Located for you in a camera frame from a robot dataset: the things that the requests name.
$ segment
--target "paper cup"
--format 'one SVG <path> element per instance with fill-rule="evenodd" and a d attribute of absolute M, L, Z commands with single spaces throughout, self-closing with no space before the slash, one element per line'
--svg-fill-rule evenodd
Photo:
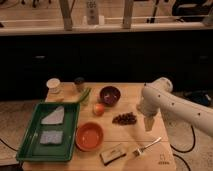
<path fill-rule="evenodd" d="M 58 78 L 51 78 L 47 81 L 47 87 L 49 88 L 49 93 L 57 94 L 61 91 L 60 80 Z"/>

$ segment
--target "red apple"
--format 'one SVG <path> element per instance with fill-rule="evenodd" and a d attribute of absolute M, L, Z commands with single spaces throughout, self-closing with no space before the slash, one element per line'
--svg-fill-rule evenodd
<path fill-rule="evenodd" d="M 93 112 L 97 116 L 102 116 L 104 113 L 105 107 L 101 103 L 96 103 L 93 107 Z"/>

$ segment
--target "block of butter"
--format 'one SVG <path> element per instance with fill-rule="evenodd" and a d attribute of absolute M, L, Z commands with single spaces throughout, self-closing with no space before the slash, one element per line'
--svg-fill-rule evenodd
<path fill-rule="evenodd" d="M 112 161 L 124 156 L 126 156 L 126 148 L 123 144 L 118 144 L 115 147 L 107 149 L 100 154 L 101 160 L 105 166 Z"/>

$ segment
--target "green tray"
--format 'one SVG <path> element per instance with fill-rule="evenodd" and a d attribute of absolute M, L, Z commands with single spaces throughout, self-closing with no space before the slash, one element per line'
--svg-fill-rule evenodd
<path fill-rule="evenodd" d="M 64 106 L 64 121 L 60 125 L 42 125 L 41 119 L 58 106 Z M 18 161 L 69 161 L 72 158 L 79 103 L 39 103 L 28 125 L 16 155 Z M 40 144 L 42 131 L 62 130 L 63 140 L 58 145 Z"/>

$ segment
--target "brown bowl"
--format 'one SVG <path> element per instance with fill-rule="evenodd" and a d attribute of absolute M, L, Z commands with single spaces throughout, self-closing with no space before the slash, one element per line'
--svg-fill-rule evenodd
<path fill-rule="evenodd" d="M 120 91 L 113 86 L 104 87 L 100 92 L 100 100 L 102 103 L 113 106 L 121 97 Z"/>
<path fill-rule="evenodd" d="M 93 151 L 103 142 L 103 129 L 95 122 L 87 122 L 78 127 L 76 144 L 82 151 Z"/>

